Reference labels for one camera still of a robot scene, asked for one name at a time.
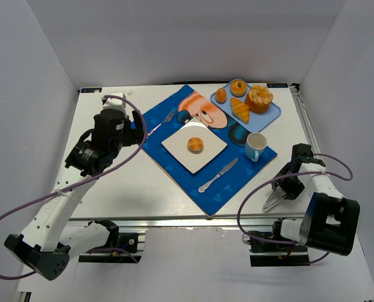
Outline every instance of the mug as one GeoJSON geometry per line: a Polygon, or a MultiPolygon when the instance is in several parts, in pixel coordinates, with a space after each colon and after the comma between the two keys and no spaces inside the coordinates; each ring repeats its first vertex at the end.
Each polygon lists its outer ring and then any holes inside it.
{"type": "Polygon", "coordinates": [[[253,162],[256,162],[263,154],[265,147],[267,147],[267,139],[264,135],[258,132],[250,133],[244,145],[244,153],[253,162]]]}

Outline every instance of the white plate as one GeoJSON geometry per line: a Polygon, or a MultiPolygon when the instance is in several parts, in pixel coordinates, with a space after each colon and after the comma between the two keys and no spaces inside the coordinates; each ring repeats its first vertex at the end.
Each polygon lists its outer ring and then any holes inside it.
{"type": "Polygon", "coordinates": [[[196,173],[215,158],[227,144],[211,132],[196,117],[185,124],[175,134],[162,142],[162,145],[185,166],[191,173],[196,173]],[[187,143],[191,137],[202,139],[204,147],[198,154],[188,150],[187,143]]]}

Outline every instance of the knife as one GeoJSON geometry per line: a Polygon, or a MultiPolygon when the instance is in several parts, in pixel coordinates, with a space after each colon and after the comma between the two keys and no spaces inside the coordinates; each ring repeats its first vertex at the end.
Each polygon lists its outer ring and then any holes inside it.
{"type": "Polygon", "coordinates": [[[213,183],[216,179],[218,179],[219,177],[221,177],[222,175],[224,175],[227,171],[230,170],[231,167],[233,167],[235,165],[235,163],[237,162],[238,158],[235,158],[234,160],[232,160],[229,164],[227,164],[226,167],[224,167],[217,175],[215,175],[215,177],[213,179],[211,179],[210,181],[208,181],[206,184],[204,184],[203,186],[200,186],[198,188],[198,192],[200,193],[204,193],[206,189],[208,189],[208,187],[211,185],[211,183],[213,183]]]}

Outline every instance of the fork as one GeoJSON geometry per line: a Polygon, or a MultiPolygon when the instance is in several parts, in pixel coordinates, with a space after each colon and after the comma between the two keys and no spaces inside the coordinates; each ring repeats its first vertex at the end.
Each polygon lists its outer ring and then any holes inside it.
{"type": "Polygon", "coordinates": [[[157,125],[155,128],[153,128],[150,132],[148,132],[147,134],[147,138],[149,137],[149,135],[151,135],[156,129],[158,129],[163,123],[167,122],[167,121],[170,121],[172,119],[172,117],[174,116],[174,113],[175,113],[175,110],[172,110],[169,112],[169,114],[165,117],[165,119],[163,120],[162,123],[160,123],[159,125],[157,125]]]}

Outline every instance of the white wall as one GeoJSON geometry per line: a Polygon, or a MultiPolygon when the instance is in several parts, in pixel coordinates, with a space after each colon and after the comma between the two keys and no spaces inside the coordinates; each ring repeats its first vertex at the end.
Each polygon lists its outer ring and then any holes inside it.
{"type": "Polygon", "coordinates": [[[76,87],[301,82],[344,0],[28,0],[76,87]]]}
{"type": "Polygon", "coordinates": [[[358,235],[374,282],[374,1],[345,2],[301,88],[322,151],[353,168],[352,182],[336,183],[361,204],[358,235]]]}
{"type": "MultiPolygon", "coordinates": [[[[25,0],[0,0],[0,215],[50,191],[77,94],[25,0]]],[[[3,246],[37,210],[0,222],[0,272],[21,264],[3,246]]],[[[11,301],[15,281],[0,281],[11,301]]]]}

